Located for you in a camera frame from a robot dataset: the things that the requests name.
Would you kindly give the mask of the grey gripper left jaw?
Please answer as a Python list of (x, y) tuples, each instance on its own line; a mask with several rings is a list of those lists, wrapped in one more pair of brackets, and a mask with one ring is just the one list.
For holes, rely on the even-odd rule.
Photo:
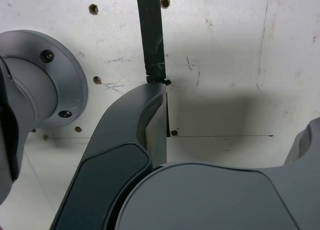
[(140, 85), (103, 114), (52, 222), (52, 229), (114, 229), (132, 189), (153, 171), (146, 128), (165, 103), (162, 83)]

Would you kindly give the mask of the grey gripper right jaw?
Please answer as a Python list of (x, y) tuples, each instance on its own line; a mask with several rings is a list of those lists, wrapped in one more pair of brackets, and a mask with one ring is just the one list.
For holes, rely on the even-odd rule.
[(320, 121), (300, 139), (299, 159), (241, 169), (168, 164), (125, 200), (116, 229), (319, 229)]

